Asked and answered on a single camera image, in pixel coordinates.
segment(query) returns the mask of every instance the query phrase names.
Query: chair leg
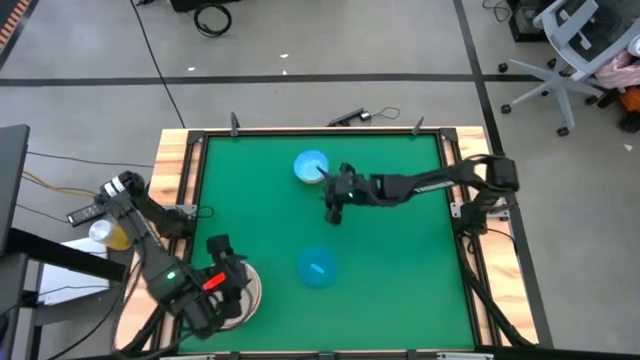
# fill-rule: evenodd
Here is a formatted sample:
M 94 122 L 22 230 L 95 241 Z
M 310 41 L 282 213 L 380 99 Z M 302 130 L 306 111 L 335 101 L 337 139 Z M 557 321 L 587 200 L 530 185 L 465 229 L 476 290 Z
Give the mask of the chair leg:
M 571 91 L 577 91 L 583 94 L 589 94 L 597 97 L 602 96 L 602 91 L 585 83 L 579 83 L 575 81 L 566 81 L 564 83 L 564 86 Z
M 556 57 L 556 65 L 553 67 L 553 71 L 557 74 L 560 71 L 566 70 L 567 66 L 569 66 L 567 61 L 562 56 L 557 56 Z
M 565 88 L 556 89 L 556 98 L 562 109 L 562 115 L 564 115 L 564 121 L 567 124 L 567 129 L 571 130 L 576 127 L 576 122 L 573 118 L 573 110 L 571 110 L 571 102 L 569 101 L 569 94 Z
M 549 80 L 555 75 L 555 72 L 553 71 L 529 65 L 527 63 L 523 63 L 522 61 L 509 59 L 509 62 L 515 65 L 516 68 L 526 72 L 529 75 L 533 75 L 540 80 Z
M 528 93 L 520 96 L 519 98 L 513 100 L 511 105 L 518 105 L 519 103 L 529 100 L 533 97 L 540 96 L 543 91 L 547 91 L 551 88 L 551 83 L 545 82 L 535 87 L 535 89 L 529 91 Z

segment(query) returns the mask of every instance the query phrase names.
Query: yellow cup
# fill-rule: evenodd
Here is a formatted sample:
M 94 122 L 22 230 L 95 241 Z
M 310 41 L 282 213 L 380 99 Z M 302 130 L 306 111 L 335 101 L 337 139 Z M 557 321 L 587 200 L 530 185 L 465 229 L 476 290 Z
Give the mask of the yellow cup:
M 131 240 L 115 220 L 98 220 L 89 228 L 89 238 L 113 250 L 127 250 Z

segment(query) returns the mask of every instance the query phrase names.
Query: wooden board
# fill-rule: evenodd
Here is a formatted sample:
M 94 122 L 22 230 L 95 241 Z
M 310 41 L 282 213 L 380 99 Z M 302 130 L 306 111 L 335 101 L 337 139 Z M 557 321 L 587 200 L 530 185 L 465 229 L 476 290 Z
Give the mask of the wooden board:
M 335 129 L 335 131 L 344 130 L 344 128 L 323 129 Z M 386 128 L 381 127 L 376 129 L 384 130 Z M 458 144 L 463 158 L 475 154 L 488 153 L 487 141 L 482 127 L 463 126 L 457 127 L 456 129 L 458 132 Z M 168 129 L 162 132 L 150 186 L 151 197 L 162 205 L 173 205 L 176 203 L 184 156 L 187 149 L 186 140 L 189 130 Z M 230 129 L 203 130 L 229 131 Z M 269 131 L 285 129 L 264 128 L 241 130 Z M 450 147 L 447 147 L 445 150 L 447 162 L 449 164 L 454 163 L 453 153 L 451 152 Z M 191 200 L 193 199 L 199 155 L 200 144 L 196 144 L 194 146 L 194 152 L 192 154 L 190 164 L 191 167 L 185 196 L 186 204 L 191 203 Z M 461 201 L 462 197 L 460 189 L 454 188 L 454 194 L 456 195 L 457 200 Z M 489 219 L 488 226 L 489 228 L 511 234 L 508 222 L 501 222 L 498 219 Z M 522 280 L 522 274 L 513 242 L 510 238 L 504 235 L 489 232 L 487 235 L 483 235 L 481 237 L 481 246 L 493 299 L 522 336 L 531 342 L 537 342 L 533 317 L 529 308 L 529 301 L 526 296 L 524 282 Z M 184 244 L 179 244 L 177 250 L 177 254 L 179 256 L 182 255 L 183 249 Z M 469 256 L 469 259 L 472 265 L 475 265 L 473 263 L 473 257 Z M 475 297 L 475 300 L 483 343 L 488 345 L 491 344 L 491 341 L 489 337 L 489 326 L 486 318 L 486 312 L 477 297 Z M 147 294 L 146 284 L 141 280 L 134 290 L 129 304 L 125 307 L 121 320 L 118 324 L 116 334 L 116 346 L 118 348 L 125 346 L 129 341 L 131 341 L 137 331 L 144 325 L 154 308 L 155 301 Z M 171 317 L 165 317 L 163 338 L 161 341 L 163 346 L 166 346 L 171 342 L 170 334 L 172 326 L 173 319 Z M 503 344 L 508 344 L 504 336 Z

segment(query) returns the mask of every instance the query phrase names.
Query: red light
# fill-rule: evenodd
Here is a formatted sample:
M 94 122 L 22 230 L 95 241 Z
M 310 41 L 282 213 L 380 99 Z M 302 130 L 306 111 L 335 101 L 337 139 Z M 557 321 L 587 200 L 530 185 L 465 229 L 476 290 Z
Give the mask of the red light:
M 211 291 L 216 286 L 222 284 L 222 282 L 225 281 L 226 279 L 227 279 L 227 275 L 225 275 L 224 273 L 219 273 L 216 276 L 209 279 L 206 283 L 204 283 L 204 285 L 202 285 L 202 288 L 205 291 Z

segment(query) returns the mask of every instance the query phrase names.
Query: wooden edge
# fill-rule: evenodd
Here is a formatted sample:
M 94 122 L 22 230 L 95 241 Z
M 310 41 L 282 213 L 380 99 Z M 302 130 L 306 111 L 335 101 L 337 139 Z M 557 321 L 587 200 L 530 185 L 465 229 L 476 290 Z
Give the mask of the wooden edge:
M 439 129 L 440 127 L 421 127 L 421 129 Z M 243 131 L 284 131 L 284 130 L 318 130 L 323 131 L 344 131 L 344 130 L 368 130 L 368 131 L 385 131 L 390 129 L 406 129 L 410 131 L 413 127 L 349 127 L 349 128 L 316 128 L 316 127 L 290 127 L 290 128 L 240 128 L 239 133 Z M 187 149 L 187 134 L 192 130 L 204 130 L 208 132 L 229 132 L 230 128 L 215 129 L 165 129 L 160 138 L 156 163 L 151 178 L 151 186 L 149 193 L 151 197 L 162 205 L 175 204 L 178 187 L 180 184 L 180 176 L 182 165 L 184 162 L 185 152 Z M 488 153 L 488 146 L 484 134 L 484 130 L 479 126 L 459 126 L 456 127 L 458 132 L 458 143 L 462 158 L 475 154 Z M 199 163 L 201 144 L 194 145 L 194 153 L 189 171 L 189 179 L 187 182 L 187 192 L 185 203 L 191 203 L 195 191 L 195 181 L 197 175 L 197 165 Z M 447 151 L 447 161 L 453 161 L 452 152 L 449 148 Z M 461 199 L 460 189 L 454 189 L 456 199 Z M 489 228 L 500 230 L 511 234 L 511 229 L 507 222 L 497 219 L 488 220 Z M 515 253 L 515 247 L 511 239 L 496 233 L 489 232 L 481 237 L 481 246 L 484 253 L 485 266 L 489 278 L 491 294 L 496 304 L 502 309 L 507 318 L 518 329 L 522 336 L 531 342 L 537 342 L 537 335 L 533 324 L 533 317 L 526 296 L 524 281 L 518 258 Z M 184 243 L 178 244 L 176 255 L 182 256 L 184 252 Z M 475 266 L 473 257 L 469 257 L 472 267 Z M 118 348 L 126 345 L 142 327 L 153 308 L 148 308 L 151 298 L 146 292 L 144 281 L 140 281 L 137 289 L 131 298 L 131 301 L 122 314 L 120 323 L 118 324 L 118 332 L 116 336 L 116 345 Z M 484 344 L 490 344 L 489 328 L 486 318 L 484 306 L 474 294 L 474 302 L 478 313 L 478 321 Z M 163 324 L 163 337 L 161 346 L 166 346 L 171 342 L 170 334 L 173 327 L 173 318 L 165 317 Z M 503 336 L 503 344 L 508 345 L 508 341 Z
M 149 195 L 160 205 L 174 205 L 177 200 L 178 186 L 180 184 L 180 174 L 182 172 L 182 164 L 184 155 L 187 150 L 187 131 L 179 132 L 163 131 L 160 137 L 156 161 L 149 186 Z M 192 158 L 192 164 L 197 166 L 198 156 Z M 162 239 L 165 246 L 168 245 L 166 239 Z M 178 247 L 184 250 L 184 243 L 179 243 Z M 138 261 L 137 254 L 134 255 L 133 263 Z M 129 278 L 127 289 L 130 289 L 135 273 Z M 147 293 L 147 285 L 143 278 L 140 278 L 136 289 L 134 290 L 131 300 L 123 309 L 118 328 L 116 332 L 115 345 L 117 349 L 126 346 L 136 335 L 136 333 L 144 326 L 151 313 L 155 309 L 156 303 Z M 163 330 L 163 340 L 169 340 L 171 331 L 167 326 Z
M 458 144 L 463 159 L 476 154 L 489 153 L 482 127 L 458 129 Z M 484 168 L 478 170 L 480 175 L 484 175 Z M 513 235 L 509 222 L 490 218 L 487 220 L 487 225 L 489 229 Z M 538 336 L 513 241 L 504 235 L 488 232 L 480 237 L 480 244 L 489 278 L 491 297 L 520 334 L 532 343 L 537 343 Z M 502 344 L 509 345 L 504 334 L 502 334 Z

